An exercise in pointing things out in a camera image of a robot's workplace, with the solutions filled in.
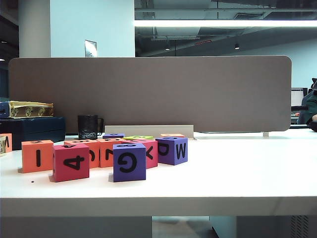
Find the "orange cube on left edge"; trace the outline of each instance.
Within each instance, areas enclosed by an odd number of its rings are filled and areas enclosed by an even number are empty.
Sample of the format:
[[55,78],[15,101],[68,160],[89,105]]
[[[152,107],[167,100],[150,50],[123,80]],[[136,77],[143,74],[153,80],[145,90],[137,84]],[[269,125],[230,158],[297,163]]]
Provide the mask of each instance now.
[[53,142],[51,140],[23,141],[22,167],[24,173],[53,169]]

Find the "ceiling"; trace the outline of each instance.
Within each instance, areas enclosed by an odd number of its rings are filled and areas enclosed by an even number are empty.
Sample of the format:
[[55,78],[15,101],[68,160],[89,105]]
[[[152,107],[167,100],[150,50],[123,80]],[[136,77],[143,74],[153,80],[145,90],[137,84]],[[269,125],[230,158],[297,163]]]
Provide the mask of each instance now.
[[[18,0],[0,1],[0,67],[19,56]],[[135,19],[317,19],[317,0],[135,0]],[[220,55],[237,42],[243,49],[252,42],[274,39],[276,44],[314,38],[315,29],[210,27],[136,27],[137,57]]]

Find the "toy block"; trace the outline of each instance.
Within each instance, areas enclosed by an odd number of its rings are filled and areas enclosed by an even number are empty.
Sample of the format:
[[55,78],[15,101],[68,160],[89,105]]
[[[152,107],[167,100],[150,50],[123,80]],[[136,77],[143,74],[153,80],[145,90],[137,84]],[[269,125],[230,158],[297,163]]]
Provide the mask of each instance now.
[[127,140],[126,143],[142,143],[146,149],[147,169],[158,166],[158,142],[156,140],[137,139]]
[[89,146],[83,143],[53,146],[55,181],[89,178],[89,156]]
[[120,134],[105,134],[103,135],[103,139],[109,139],[109,138],[123,138],[125,135],[123,133]]
[[182,137],[185,138],[182,134],[161,134],[161,137]]
[[100,167],[112,167],[113,166],[113,145],[120,144],[126,141],[122,138],[105,138],[98,139],[100,148]]
[[12,151],[12,134],[6,133],[6,134],[0,134],[0,136],[5,137],[5,152],[11,152]]
[[154,137],[151,135],[132,135],[124,137],[125,140],[137,140],[137,139],[144,139],[144,140],[154,140]]
[[178,165],[188,160],[188,139],[181,137],[157,138],[158,162]]
[[99,167],[99,141],[97,140],[66,140],[64,145],[85,144],[89,147],[89,167]]
[[113,181],[146,179],[146,149],[141,143],[113,145]]
[[52,170],[53,142],[22,141],[22,168],[24,173]]

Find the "green block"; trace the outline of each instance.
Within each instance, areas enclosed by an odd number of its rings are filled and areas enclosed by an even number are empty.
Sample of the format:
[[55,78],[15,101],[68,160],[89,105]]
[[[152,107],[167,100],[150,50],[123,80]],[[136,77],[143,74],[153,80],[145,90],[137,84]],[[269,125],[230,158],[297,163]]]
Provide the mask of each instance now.
[[125,139],[125,140],[138,140],[138,139],[154,140],[154,137],[151,135],[132,135],[132,136],[124,137],[122,139]]

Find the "partition leg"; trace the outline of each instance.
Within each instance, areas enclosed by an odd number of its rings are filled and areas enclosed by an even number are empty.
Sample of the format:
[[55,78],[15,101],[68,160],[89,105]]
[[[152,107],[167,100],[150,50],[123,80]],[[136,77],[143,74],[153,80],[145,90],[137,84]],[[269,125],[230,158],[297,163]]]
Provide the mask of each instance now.
[[268,131],[263,132],[263,138],[268,139],[269,135],[268,135]]

